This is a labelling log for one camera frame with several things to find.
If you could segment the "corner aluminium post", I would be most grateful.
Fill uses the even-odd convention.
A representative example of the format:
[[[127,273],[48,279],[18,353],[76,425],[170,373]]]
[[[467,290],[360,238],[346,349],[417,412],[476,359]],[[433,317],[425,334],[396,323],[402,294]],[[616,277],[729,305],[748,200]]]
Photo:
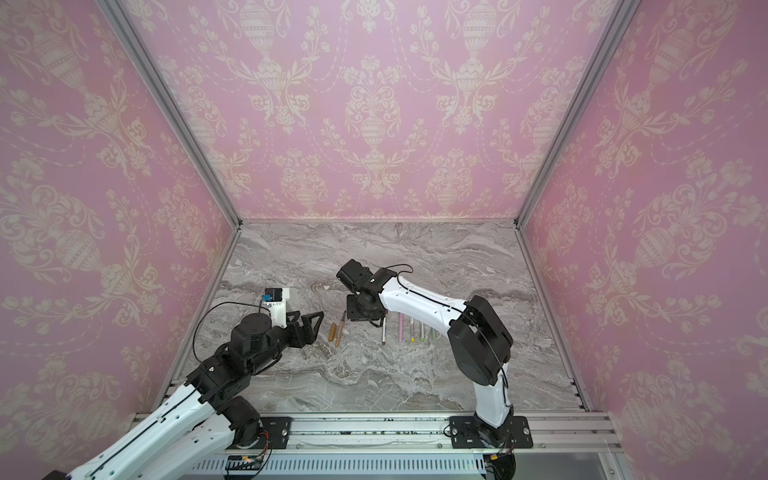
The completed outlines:
[[[96,4],[112,27],[117,39],[130,57],[148,91],[173,129],[181,146],[189,155],[217,205],[229,223],[236,230],[239,230],[242,226],[242,219],[238,215],[214,168],[206,158],[202,144],[195,137],[179,103],[174,99],[157,62],[152,58],[152,55],[133,26],[127,9],[123,7],[120,1],[114,0],[97,0]]]
[[[515,220],[518,231],[522,231],[531,220],[534,209],[556,168],[560,155],[578,126],[640,4],[640,0],[621,0],[616,3],[596,49],[586,65],[583,77],[577,85],[574,96],[555,132],[553,141],[544,156],[541,167],[525,196],[519,215]]]

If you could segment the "aluminium front rail frame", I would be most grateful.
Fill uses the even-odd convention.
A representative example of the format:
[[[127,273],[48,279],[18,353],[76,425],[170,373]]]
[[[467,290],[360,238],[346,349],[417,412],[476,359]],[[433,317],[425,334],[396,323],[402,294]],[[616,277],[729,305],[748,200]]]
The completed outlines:
[[[611,421],[600,413],[526,412],[531,449],[454,449],[444,434],[465,412],[306,413],[284,450],[235,445],[178,479],[630,479]]]

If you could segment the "left corner aluminium post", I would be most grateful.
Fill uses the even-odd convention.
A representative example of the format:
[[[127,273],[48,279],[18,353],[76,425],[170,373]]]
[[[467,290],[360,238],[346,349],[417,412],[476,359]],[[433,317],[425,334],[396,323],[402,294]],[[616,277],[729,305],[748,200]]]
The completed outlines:
[[[174,99],[157,62],[152,58],[152,55],[133,26],[127,9],[123,7],[120,1],[114,0],[97,0],[96,4],[112,27],[117,39],[130,57],[148,91],[173,129],[181,146],[189,155],[217,205],[229,223],[236,230],[239,230],[242,226],[242,219],[238,215],[214,168],[206,158],[202,144],[195,137],[179,103]]]

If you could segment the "pink fountain pen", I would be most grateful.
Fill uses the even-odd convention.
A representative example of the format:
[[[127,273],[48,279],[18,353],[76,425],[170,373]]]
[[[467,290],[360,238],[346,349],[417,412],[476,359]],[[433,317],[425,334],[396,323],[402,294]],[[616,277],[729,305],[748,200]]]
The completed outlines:
[[[402,313],[398,313],[398,342],[403,343],[405,338],[405,316]]]

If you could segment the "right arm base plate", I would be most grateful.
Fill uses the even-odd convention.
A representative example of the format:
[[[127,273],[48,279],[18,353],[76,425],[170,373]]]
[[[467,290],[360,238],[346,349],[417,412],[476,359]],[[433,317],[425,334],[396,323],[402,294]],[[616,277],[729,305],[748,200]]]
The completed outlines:
[[[531,427],[524,416],[508,416],[499,426],[492,427],[476,415],[452,416],[444,434],[454,449],[489,448],[531,449],[534,441]]]

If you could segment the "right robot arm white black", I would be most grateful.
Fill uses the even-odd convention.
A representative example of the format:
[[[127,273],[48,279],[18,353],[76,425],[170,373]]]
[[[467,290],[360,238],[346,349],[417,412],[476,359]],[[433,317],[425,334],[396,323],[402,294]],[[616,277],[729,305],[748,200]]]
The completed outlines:
[[[371,323],[394,312],[445,336],[457,368],[473,383],[474,418],[482,441],[492,448],[512,446],[508,363],[514,340],[487,299],[451,298],[406,280],[400,272],[385,267],[373,272],[356,260],[345,263],[336,277],[349,290],[348,320]]]

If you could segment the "tan brown pen cap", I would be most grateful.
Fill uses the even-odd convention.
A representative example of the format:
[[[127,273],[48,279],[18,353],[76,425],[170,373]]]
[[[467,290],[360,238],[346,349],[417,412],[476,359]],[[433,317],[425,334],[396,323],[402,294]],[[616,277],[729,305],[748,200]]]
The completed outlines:
[[[328,341],[329,342],[334,342],[335,341],[336,335],[337,335],[337,331],[338,331],[338,325],[336,323],[332,323],[331,327],[330,327],[330,330],[329,330],[329,334],[328,334]]]

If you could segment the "right corner aluminium post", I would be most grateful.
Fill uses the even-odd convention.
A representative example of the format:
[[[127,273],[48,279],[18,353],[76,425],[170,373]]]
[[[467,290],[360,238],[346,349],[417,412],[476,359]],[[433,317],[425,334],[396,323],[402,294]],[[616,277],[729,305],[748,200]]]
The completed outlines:
[[[541,167],[525,196],[519,215],[515,220],[518,231],[522,231],[531,220],[534,209],[556,168],[560,155],[578,126],[640,4],[640,0],[621,0],[616,3],[596,49],[586,65],[583,77],[577,85],[574,96],[555,132],[553,141],[544,156]]]

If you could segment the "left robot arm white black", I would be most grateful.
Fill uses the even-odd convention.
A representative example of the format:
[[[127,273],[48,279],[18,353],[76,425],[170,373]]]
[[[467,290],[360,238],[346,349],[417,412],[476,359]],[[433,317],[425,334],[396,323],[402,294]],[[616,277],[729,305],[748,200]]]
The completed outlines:
[[[290,312],[284,325],[265,313],[243,317],[184,383],[136,427],[70,472],[50,479],[178,479],[205,457],[250,446],[265,430],[258,411],[241,393],[253,377],[317,339],[321,311]]]

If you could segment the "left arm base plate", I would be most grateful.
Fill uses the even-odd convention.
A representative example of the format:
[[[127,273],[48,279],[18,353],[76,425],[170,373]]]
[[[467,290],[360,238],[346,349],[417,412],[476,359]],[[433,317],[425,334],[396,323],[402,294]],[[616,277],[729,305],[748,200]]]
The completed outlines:
[[[234,445],[240,449],[284,450],[291,433],[289,416],[267,416],[249,421],[236,435]]]

